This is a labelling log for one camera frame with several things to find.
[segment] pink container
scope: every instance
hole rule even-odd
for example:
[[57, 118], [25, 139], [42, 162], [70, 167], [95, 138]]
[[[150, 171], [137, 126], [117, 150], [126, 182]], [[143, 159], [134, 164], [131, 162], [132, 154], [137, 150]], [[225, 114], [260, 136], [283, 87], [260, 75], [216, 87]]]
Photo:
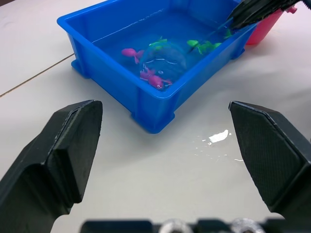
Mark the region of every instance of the pink container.
[[[290, 12], [294, 14], [297, 11], [297, 8], [291, 7], [287, 10], [287, 12]], [[277, 10], [269, 17], [265, 18], [263, 21], [257, 24], [256, 29], [250, 36], [247, 45], [256, 45], [259, 44], [269, 33], [269, 31], [272, 29], [272, 27], [275, 25], [277, 20], [281, 17], [283, 14], [283, 11]]]

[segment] water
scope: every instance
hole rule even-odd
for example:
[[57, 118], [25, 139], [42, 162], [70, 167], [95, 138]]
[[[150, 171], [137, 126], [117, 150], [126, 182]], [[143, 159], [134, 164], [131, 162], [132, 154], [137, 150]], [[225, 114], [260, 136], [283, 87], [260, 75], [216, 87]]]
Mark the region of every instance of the water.
[[[183, 12], [160, 11], [93, 43], [138, 78], [142, 73], [145, 74], [142, 82], [164, 91], [216, 48], [196, 47], [188, 53], [191, 49], [189, 44], [193, 44], [193, 41], [204, 43], [217, 26], [206, 25]], [[211, 45], [220, 45], [225, 41], [225, 36], [226, 31], [220, 30], [208, 40]], [[139, 57], [139, 64], [135, 63], [134, 57], [122, 55], [121, 51], [127, 48], [136, 52], [144, 50], [143, 56]]]

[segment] clear plastic bubble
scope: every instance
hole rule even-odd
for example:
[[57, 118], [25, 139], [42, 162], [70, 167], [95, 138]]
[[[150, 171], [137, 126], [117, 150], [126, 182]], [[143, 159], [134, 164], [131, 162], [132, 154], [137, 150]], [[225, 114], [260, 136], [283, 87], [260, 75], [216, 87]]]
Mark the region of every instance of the clear plastic bubble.
[[140, 60], [140, 78], [158, 90], [165, 90], [187, 70], [185, 52], [170, 42], [153, 43]]

